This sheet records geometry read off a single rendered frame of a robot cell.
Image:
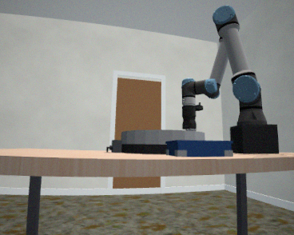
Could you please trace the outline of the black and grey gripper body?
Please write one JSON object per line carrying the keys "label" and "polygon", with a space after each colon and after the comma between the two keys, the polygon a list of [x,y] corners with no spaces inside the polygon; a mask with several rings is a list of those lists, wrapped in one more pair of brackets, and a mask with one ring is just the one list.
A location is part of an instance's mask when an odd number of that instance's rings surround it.
{"label": "black and grey gripper body", "polygon": [[196,111],[203,110],[203,106],[200,102],[199,105],[196,105],[196,98],[193,97],[182,98],[182,105],[182,129],[196,129]]}

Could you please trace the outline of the blue crate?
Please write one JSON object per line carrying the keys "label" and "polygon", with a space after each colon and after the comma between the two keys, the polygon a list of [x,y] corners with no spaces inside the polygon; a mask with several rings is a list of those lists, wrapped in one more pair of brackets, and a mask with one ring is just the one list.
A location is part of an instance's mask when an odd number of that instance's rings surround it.
{"label": "blue crate", "polygon": [[233,157],[231,143],[233,141],[166,141],[166,155],[175,157]]}

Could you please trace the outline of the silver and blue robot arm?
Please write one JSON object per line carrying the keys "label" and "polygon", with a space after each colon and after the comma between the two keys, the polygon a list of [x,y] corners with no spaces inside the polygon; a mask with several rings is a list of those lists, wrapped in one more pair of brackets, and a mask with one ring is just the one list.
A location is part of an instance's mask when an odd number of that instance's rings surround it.
{"label": "silver and blue robot arm", "polygon": [[220,45],[210,78],[198,82],[195,82],[192,78],[184,79],[181,87],[182,98],[195,97],[198,94],[204,94],[211,99],[218,98],[221,82],[229,60],[233,74],[231,79],[233,84],[232,91],[239,100],[240,105],[237,125],[267,125],[262,110],[261,87],[255,80],[255,73],[250,70],[238,32],[240,25],[235,10],[231,6],[217,8],[213,13],[213,22],[220,36]]}

